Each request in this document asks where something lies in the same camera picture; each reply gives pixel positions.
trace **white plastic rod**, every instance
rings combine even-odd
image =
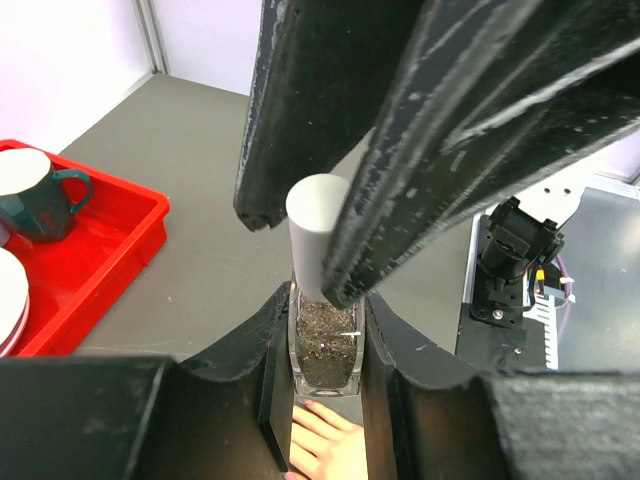
[[[323,173],[303,178],[287,195],[293,270],[298,287],[313,301],[327,301],[322,262],[348,190],[346,179]]]

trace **finger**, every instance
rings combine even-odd
[[[304,408],[300,408],[297,405],[293,407],[293,420],[327,440],[337,440],[340,438],[340,432],[338,430],[313,413],[307,412]]]
[[[291,465],[310,478],[315,477],[320,468],[320,461],[295,443],[291,443],[289,461]]]
[[[321,403],[314,402],[313,400],[305,400],[304,404],[309,410],[311,410],[319,417],[323,418],[328,424],[334,426],[338,430],[349,432],[356,428],[356,425],[351,423],[349,420],[342,418],[336,412],[328,407],[325,407]]]
[[[309,480],[304,475],[300,475],[299,473],[289,472],[284,476],[284,480]]]
[[[307,430],[297,423],[291,424],[291,441],[315,455],[319,455],[329,447],[329,441],[326,438]]]

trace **soil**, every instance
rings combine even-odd
[[[297,356],[307,383],[326,389],[346,386],[356,361],[357,337],[336,334],[355,331],[353,308],[338,310],[300,294],[298,311]]]

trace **white saucer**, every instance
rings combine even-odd
[[[29,282],[22,263],[11,252],[0,248],[0,345],[15,334],[28,296]]]
[[[20,317],[20,321],[17,323],[13,332],[9,336],[9,338],[0,345],[0,357],[6,357],[11,353],[13,347],[16,346],[22,332],[24,331],[24,327],[27,324],[27,318],[29,318],[29,307],[31,306],[31,302],[29,301],[29,297],[27,296],[27,303],[24,306],[24,312],[22,312],[22,316]]]

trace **teal mug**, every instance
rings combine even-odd
[[[76,178],[87,195],[72,205],[60,182]],[[0,221],[34,242],[55,242],[74,226],[74,215],[93,195],[89,175],[82,170],[53,169],[44,152],[17,148],[0,152]]]
[[[10,236],[9,230],[0,222],[0,247],[4,247],[7,244]]]

